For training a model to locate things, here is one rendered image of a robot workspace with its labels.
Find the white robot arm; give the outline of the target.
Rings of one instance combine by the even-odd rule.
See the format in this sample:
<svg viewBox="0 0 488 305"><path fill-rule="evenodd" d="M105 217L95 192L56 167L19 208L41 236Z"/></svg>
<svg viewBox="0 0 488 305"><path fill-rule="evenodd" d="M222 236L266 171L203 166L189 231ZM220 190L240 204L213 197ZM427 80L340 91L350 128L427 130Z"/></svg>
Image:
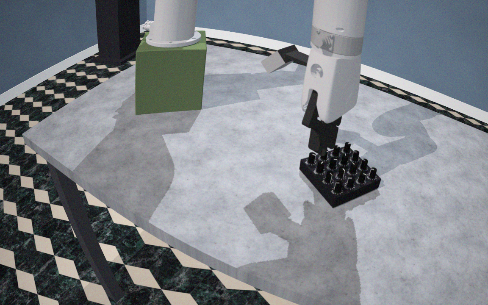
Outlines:
<svg viewBox="0 0 488 305"><path fill-rule="evenodd" d="M184 47L201 40L195 31L198 0L155 0L154 21L147 20L147 43L154 47ZM362 53L368 0L314 0L311 42L331 53ZM307 67L309 55L295 45L277 50L261 61L266 72L293 61Z"/></svg>

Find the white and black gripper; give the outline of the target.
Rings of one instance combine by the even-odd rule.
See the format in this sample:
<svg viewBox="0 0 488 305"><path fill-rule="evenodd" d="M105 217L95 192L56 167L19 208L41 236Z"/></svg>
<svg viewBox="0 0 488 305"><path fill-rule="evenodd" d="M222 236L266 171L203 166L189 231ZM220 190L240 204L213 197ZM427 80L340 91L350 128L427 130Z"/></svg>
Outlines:
<svg viewBox="0 0 488 305"><path fill-rule="evenodd" d="M339 55L312 42L311 47L302 89L302 125L311 129L309 149L324 156L327 148L335 147L341 116L358 101L361 54Z"/></svg>

